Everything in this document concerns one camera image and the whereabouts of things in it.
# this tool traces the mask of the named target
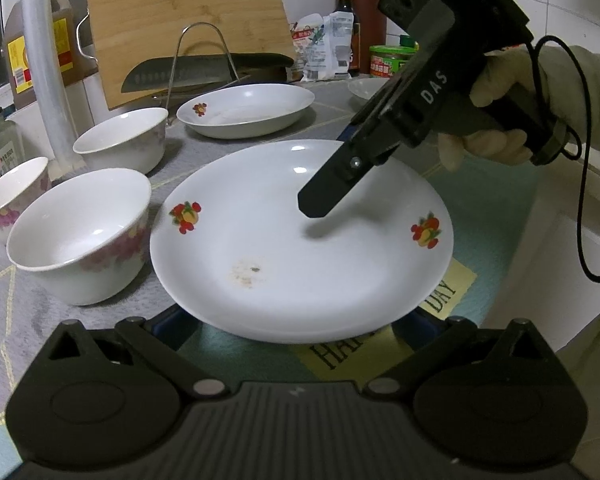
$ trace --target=wire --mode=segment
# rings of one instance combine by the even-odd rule
[[[580,266],[582,267],[583,272],[586,277],[589,278],[594,283],[600,283],[600,276],[594,274],[587,265],[587,261],[584,257],[584,250],[582,247],[582,213],[584,210],[584,197],[586,194],[587,187],[587,171],[589,171],[589,155],[591,149],[591,137],[592,137],[592,112],[591,112],[591,94],[589,93],[589,85],[587,83],[587,78],[584,75],[582,67],[578,62],[578,59],[575,57],[574,53],[571,51],[569,46],[564,43],[560,38],[556,38],[555,36],[545,36],[538,41],[538,44],[534,47],[530,43],[526,44],[526,48],[529,51],[529,55],[531,56],[531,67],[532,73],[534,77],[534,86],[536,88],[536,99],[538,100],[538,107],[540,108],[540,116],[542,122],[544,123],[544,127],[547,130],[549,128],[549,110],[546,102],[544,101],[544,96],[542,95],[542,79],[540,77],[540,51],[542,47],[544,47],[549,42],[557,43],[571,58],[573,61],[576,70],[578,71],[578,75],[580,76],[580,81],[582,82],[582,91],[584,93],[584,104],[585,104],[585,114],[586,114],[586,146],[584,149],[584,168],[582,170],[582,179],[580,180],[580,193],[578,196],[578,215],[576,217],[576,242],[578,245],[578,258],[580,259]],[[576,155],[571,155],[571,153],[566,152],[564,149],[561,151],[564,156],[566,156],[570,160],[579,160],[582,156],[582,140],[578,136],[578,134],[572,129],[568,128],[568,132],[573,136],[576,141],[576,145],[578,147],[578,153]]]

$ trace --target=ribbed black surface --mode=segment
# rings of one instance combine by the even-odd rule
[[[25,464],[10,480],[582,480],[561,465],[494,474],[452,464],[398,405],[350,383],[245,383],[197,404],[163,446],[118,468],[59,472]]]

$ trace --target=wooden cutting board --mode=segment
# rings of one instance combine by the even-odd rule
[[[109,108],[151,94],[123,94],[125,77],[139,63],[172,57],[182,29],[211,22],[231,52],[271,52],[294,57],[282,0],[88,0],[93,43]],[[187,33],[180,54],[221,54],[210,27]]]

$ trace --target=yellow paper label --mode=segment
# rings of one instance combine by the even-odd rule
[[[56,40],[60,72],[71,70],[74,67],[74,62],[71,56],[71,43],[69,42],[66,18],[54,22],[54,38]],[[33,86],[24,37],[21,36],[11,41],[7,45],[7,48],[9,51],[11,73],[15,79],[16,93],[19,94]]]
[[[445,319],[475,279],[472,270],[452,260],[436,290],[420,306]],[[321,381],[354,381],[360,387],[413,354],[390,326],[342,341],[292,345],[291,349]]]

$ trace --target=white dish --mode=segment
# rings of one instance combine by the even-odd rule
[[[451,260],[445,205],[422,177],[391,159],[326,218],[306,218],[298,191],[339,145],[260,144],[180,184],[160,208],[150,243],[170,296],[217,328],[277,343],[357,336],[421,303]],[[435,230],[412,229],[430,212],[427,227]],[[438,241],[428,249],[416,235]]]
[[[291,126],[314,99],[313,92],[294,85],[234,86],[187,101],[177,115],[204,136],[245,139]]]
[[[16,220],[7,256],[69,304],[110,298],[146,261],[151,184],[122,168],[55,186]]]
[[[13,224],[36,199],[51,188],[49,159],[27,160],[0,177],[0,243],[7,243]]]
[[[384,77],[364,77],[350,79],[347,83],[349,91],[364,102],[369,101],[376,92],[389,81]]]
[[[164,156],[164,108],[141,108],[107,119],[74,142],[90,170],[128,168],[149,173]]]

